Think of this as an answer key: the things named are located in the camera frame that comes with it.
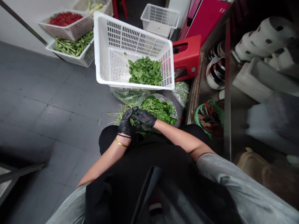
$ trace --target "gold bracelet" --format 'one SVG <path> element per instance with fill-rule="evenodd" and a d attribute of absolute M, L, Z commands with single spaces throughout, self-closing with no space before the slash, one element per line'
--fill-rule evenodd
<path fill-rule="evenodd" d="M 127 145 L 124 145 L 123 143 L 120 143 L 116 138 L 114 139 L 114 141 L 116 141 L 119 145 L 123 146 L 123 147 L 128 147 Z"/>

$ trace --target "lap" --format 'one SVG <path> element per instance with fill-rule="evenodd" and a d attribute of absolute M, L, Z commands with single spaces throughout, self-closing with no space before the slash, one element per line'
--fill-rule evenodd
<path fill-rule="evenodd" d="M 204 143 L 208 143 L 209 137 L 204 132 L 204 130 L 196 125 L 196 124 L 188 124 L 179 127 L 179 129 L 197 137 Z M 109 148 L 109 146 L 114 141 L 116 135 L 117 135 L 118 126 L 117 125 L 110 125 L 103 129 L 100 137 L 99 137 L 99 146 L 100 146 L 100 153 L 101 155 Z M 140 146 L 140 144 L 152 144 L 152 143 L 162 143 L 162 144 L 171 144 L 171 142 L 166 139 L 161 134 L 151 134 L 146 138 L 146 141 L 143 141 L 143 136 L 139 133 L 136 133 L 135 136 L 132 137 L 132 141 L 130 146 L 128 147 L 127 151 L 130 151 L 132 148 L 136 147 L 137 145 Z"/>

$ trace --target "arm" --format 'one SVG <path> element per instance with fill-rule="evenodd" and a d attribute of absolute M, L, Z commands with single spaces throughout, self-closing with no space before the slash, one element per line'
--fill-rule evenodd
<path fill-rule="evenodd" d="M 145 110 L 138 108 L 133 108 L 133 110 L 136 113 L 132 115 L 132 119 L 138 120 L 149 127 L 156 128 L 173 144 L 182 147 L 195 161 L 204 153 L 210 152 L 216 154 L 210 147 L 193 135 L 158 120 Z"/>
<path fill-rule="evenodd" d="M 154 124 L 154 128 L 160 131 L 174 145 L 182 147 L 195 161 L 204 153 L 210 152 L 216 154 L 198 138 L 163 121 L 157 120 Z"/>
<path fill-rule="evenodd" d="M 131 137 L 135 133 L 135 128 L 131 125 L 130 119 L 133 110 L 128 109 L 122 116 L 121 122 L 118 126 L 118 133 Z M 109 169 L 114 163 L 116 163 L 125 153 L 127 147 L 131 143 L 130 138 L 122 137 L 120 135 L 116 136 L 116 140 L 121 143 L 113 141 L 106 152 L 95 162 L 95 164 L 87 171 L 82 180 L 79 182 L 78 186 L 86 184 L 88 182 L 94 181 L 102 173 Z"/>
<path fill-rule="evenodd" d="M 130 138 L 116 136 L 118 142 L 129 145 Z M 113 141 L 107 151 L 95 162 L 95 164 L 87 171 L 78 186 L 94 181 L 102 173 L 104 173 L 109 167 L 116 163 L 125 153 L 126 147 L 119 145 L 116 141 Z"/>

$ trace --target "black glove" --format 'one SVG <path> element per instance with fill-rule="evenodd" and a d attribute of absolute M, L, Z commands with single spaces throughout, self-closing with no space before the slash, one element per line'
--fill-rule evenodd
<path fill-rule="evenodd" d="M 133 114 L 133 109 L 127 109 L 124 114 L 122 115 L 121 122 L 118 126 L 118 133 L 126 134 L 132 137 L 135 134 L 136 128 L 131 125 L 130 118 Z"/>
<path fill-rule="evenodd" d="M 134 107 L 133 110 L 136 112 L 136 114 L 132 114 L 133 120 L 137 120 L 141 124 L 147 125 L 151 128 L 155 125 L 157 118 L 154 115 L 151 115 L 146 110 L 141 110 L 138 107 Z"/>

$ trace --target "wrist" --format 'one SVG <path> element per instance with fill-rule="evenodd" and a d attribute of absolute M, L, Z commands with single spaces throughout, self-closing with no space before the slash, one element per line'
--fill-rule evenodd
<path fill-rule="evenodd" d="M 154 126 L 153 126 L 153 128 L 157 129 L 160 126 L 161 122 L 163 122 L 163 121 L 157 119 Z"/>
<path fill-rule="evenodd" d="M 116 136 L 116 140 L 118 141 L 118 142 L 120 142 L 120 143 L 122 143 L 122 144 L 124 144 L 124 145 L 129 145 L 130 143 L 131 143 L 131 140 L 132 139 L 130 139 L 130 138 L 126 138 L 126 137 L 122 137 L 122 136 L 120 136 L 120 135 L 117 135 Z"/>

